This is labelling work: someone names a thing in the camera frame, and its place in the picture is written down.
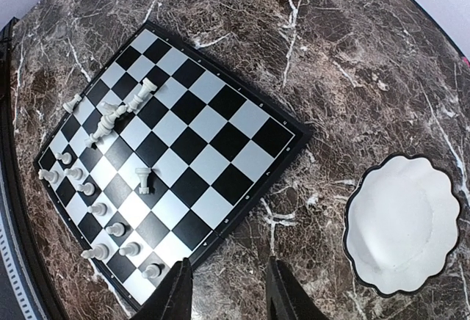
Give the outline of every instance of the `white chess piece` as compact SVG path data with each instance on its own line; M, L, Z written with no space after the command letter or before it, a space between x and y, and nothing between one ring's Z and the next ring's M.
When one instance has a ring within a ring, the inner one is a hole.
M145 279L149 278L157 278L159 275L162 274L162 269L154 263L151 263L145 268L145 271L142 273L142 277Z
M107 103L106 101L103 101L101 103L101 107L103 108L105 114L109 115L111 113L113 113L115 110L118 109L118 105L112 105L110 103Z
M108 207L103 203L94 203L91 206L88 206L88 213L96 216L104 216L108 211Z
M122 256L135 256L140 252L140 245L135 241L126 244L124 247L119 249L119 254Z
M91 259L95 258L97 260L104 260L109 255L109 249L104 244L97 244L94 248L90 250L84 250L82 252L82 258L84 259Z
M127 104L127 112L132 112L137 110L139 105L145 101L145 98L147 98L148 94L150 94L152 91L156 90L156 85L152 83L150 80L145 78L142 81L142 89L140 89L139 93L134 95L134 98L132 99L131 102Z
M72 101L66 102L62 105L65 111L68 113L73 112L73 108L77 105L78 102L82 100L82 97L79 94L75 94Z
M96 132L90 134L90 137L85 140L85 145L88 148L91 148L93 143L97 142L101 137L111 133L112 129L115 127L116 119L125 114L126 109L126 105L122 105L119 106L113 113L102 116L100 122L98 123Z
M121 237L126 233L126 226L120 222L116 222L115 224L106 227L104 230L112 236Z
M57 171L39 170L37 174L39 175L39 179L45 179L52 184L57 183L59 180L59 173L57 173Z
M135 169L136 174L139 176L140 179L140 194L148 194L150 193L150 189L147 186L147 179L148 175L152 172L152 170L148 167L141 167Z
M80 181L83 176L83 171L82 169L75 167L75 168L66 168L64 170L65 175L68 175L69 177L72 177L76 181Z
M57 160L62 161L63 164L70 164L72 162L72 155L69 153L55 153L54 156Z
M93 186L92 183L88 182L88 183L85 183L85 185L79 184L78 186L76 186L76 190L79 192L82 192L83 194L89 197L90 195L93 195L93 193L95 192L95 186Z

